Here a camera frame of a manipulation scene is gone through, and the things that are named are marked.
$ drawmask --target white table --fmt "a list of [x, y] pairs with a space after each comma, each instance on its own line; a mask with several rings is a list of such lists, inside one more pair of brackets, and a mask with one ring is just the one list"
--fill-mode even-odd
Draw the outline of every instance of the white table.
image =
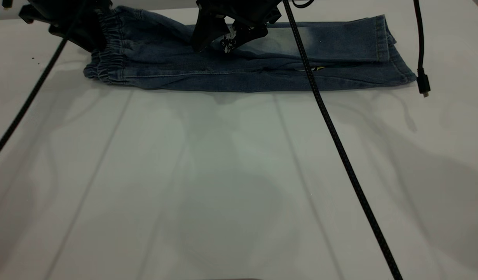
[[[294, 12], [386, 14], [416, 67], [411, 0]], [[323, 98], [404, 279], [478, 280], [478, 9], [422, 12], [431, 97]], [[58, 43], [0, 21], [0, 137]], [[0, 156], [0, 280], [391, 279], [312, 93], [111, 87], [83, 77], [88, 60], [68, 44]]]

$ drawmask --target white surface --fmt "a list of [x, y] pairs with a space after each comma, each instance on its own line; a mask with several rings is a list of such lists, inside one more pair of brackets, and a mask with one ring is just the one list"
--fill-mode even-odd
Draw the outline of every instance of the white surface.
[[[478, 9], [422, 10], [431, 97], [323, 98], [404, 279], [478, 280]], [[415, 68], [411, 0], [294, 12], [386, 14]], [[58, 42], [0, 21], [0, 136]], [[68, 44], [1, 154], [0, 280], [391, 279], [311, 93], [110, 87], [82, 76], [88, 60]]]

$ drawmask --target folded jeans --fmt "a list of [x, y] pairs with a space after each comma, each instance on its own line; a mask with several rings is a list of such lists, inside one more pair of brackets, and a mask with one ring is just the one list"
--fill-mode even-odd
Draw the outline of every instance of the folded jeans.
[[[92, 53], [84, 74], [143, 89], [265, 92], [308, 91], [288, 23], [230, 54], [218, 40], [201, 53], [190, 45], [194, 26], [119, 6], [101, 16], [107, 47]], [[397, 86], [416, 80], [394, 44], [384, 15], [350, 22], [298, 23], [320, 90]]]

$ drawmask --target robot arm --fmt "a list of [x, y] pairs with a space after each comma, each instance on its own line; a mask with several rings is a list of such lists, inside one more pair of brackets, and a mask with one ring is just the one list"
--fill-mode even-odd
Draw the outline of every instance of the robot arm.
[[[43, 21], [49, 23], [49, 33], [64, 37], [72, 25], [81, 0], [28, 0], [19, 16], [26, 23]], [[277, 5], [281, 0], [197, 0], [198, 21], [191, 37], [191, 46], [196, 52], [205, 49], [211, 42], [224, 37], [222, 45], [228, 53], [237, 47], [269, 32], [266, 23], [275, 23], [281, 14]], [[12, 6], [13, 0], [3, 0], [3, 7]], [[92, 52], [104, 49], [106, 40], [99, 24], [99, 12], [109, 12], [113, 5], [110, 0], [91, 0], [77, 23], [69, 40]], [[225, 17], [235, 19], [232, 34], [225, 23]]]

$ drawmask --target cable plug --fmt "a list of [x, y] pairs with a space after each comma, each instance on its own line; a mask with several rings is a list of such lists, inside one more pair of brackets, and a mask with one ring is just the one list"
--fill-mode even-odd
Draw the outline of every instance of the cable plug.
[[423, 68], [418, 69], [419, 76], [417, 77], [417, 84], [419, 85], [419, 92], [424, 95], [424, 98], [429, 96], [431, 86], [429, 85], [429, 78], [424, 73]]

